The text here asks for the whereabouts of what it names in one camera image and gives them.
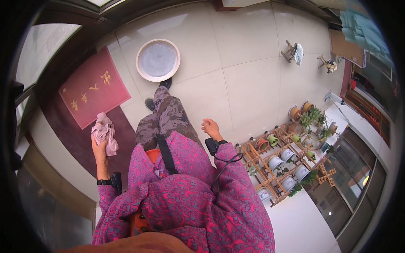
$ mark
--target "wrist strap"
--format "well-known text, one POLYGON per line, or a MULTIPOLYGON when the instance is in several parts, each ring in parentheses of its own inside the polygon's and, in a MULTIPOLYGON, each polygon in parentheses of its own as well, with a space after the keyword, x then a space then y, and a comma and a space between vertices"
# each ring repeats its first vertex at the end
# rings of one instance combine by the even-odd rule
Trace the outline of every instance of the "wrist strap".
POLYGON ((97 185, 113 185, 111 179, 108 180, 97 180, 97 185))
POLYGON ((228 143, 228 142, 226 140, 221 140, 221 141, 218 142, 219 145, 222 145, 222 144, 225 144, 225 143, 228 143))

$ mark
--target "small wooden stool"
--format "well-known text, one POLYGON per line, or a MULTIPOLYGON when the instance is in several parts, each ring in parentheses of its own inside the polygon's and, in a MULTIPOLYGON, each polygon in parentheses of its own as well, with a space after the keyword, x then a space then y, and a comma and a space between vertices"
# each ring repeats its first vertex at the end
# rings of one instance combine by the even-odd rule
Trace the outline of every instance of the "small wooden stool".
POLYGON ((330 60, 326 61, 326 60, 324 59, 324 55, 321 55, 320 57, 318 57, 318 60, 321 60, 321 61, 322 61, 321 66, 319 66, 318 68, 321 68, 323 65, 328 64, 328 63, 330 62, 330 60))
POLYGON ((297 43, 294 44, 294 46, 292 46, 288 40, 286 40, 287 44, 288 44, 288 50, 287 52, 283 53, 283 51, 281 51, 281 54, 284 56, 284 58, 288 61, 288 63, 291 63, 291 59, 294 58, 294 53, 295 50, 297 49, 297 43))

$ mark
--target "pink patterned jacket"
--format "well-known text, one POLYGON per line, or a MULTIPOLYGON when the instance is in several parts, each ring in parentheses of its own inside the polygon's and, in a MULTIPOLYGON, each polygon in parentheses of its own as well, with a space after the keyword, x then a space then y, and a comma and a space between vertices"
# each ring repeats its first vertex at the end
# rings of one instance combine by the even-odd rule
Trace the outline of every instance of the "pink patterned jacket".
MULTIPOLYGON (((178 132, 166 141, 179 174, 168 174, 161 154, 153 164, 138 144, 128 191, 118 195, 110 185, 98 186, 102 215, 92 244, 128 237, 126 217, 142 208, 153 231, 173 235, 195 252, 275 252, 269 216, 241 162, 226 167, 215 195, 210 185, 225 163, 215 159, 215 169, 205 150, 178 132)), ((216 154, 225 161, 234 155, 231 143, 216 154)))

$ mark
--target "white tile floor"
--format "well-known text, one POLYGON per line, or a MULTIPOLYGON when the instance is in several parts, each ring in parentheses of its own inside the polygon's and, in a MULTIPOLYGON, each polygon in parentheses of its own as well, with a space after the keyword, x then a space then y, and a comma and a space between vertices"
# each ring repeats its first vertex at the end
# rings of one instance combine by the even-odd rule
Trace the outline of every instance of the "white tile floor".
POLYGON ((108 46, 132 96, 121 107, 134 129, 150 113, 144 99, 158 87, 139 75, 135 58, 144 43, 156 38, 179 48, 181 63, 170 93, 181 99, 202 142, 208 138, 200 130, 203 118, 217 121, 226 140, 243 143, 287 123, 292 105, 309 100, 325 108, 323 97, 341 89, 343 62, 332 74, 318 69, 318 56, 330 59, 326 22, 271 2, 232 12, 215 12, 210 2, 197 2, 135 20, 98 44, 99 49, 108 46), (301 66, 281 56, 286 40, 302 45, 301 66))

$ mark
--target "pink cloth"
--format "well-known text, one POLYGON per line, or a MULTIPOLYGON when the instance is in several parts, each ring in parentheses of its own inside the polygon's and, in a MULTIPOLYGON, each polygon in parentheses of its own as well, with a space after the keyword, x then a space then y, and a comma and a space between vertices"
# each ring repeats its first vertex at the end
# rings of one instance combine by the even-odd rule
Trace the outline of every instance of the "pink cloth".
POLYGON ((92 135, 96 140, 97 145, 100 145, 102 141, 108 136, 108 143, 105 146, 105 154, 107 156, 117 155, 118 143, 114 139, 114 125, 110 118, 105 113, 99 113, 97 115, 97 121, 92 128, 92 135))

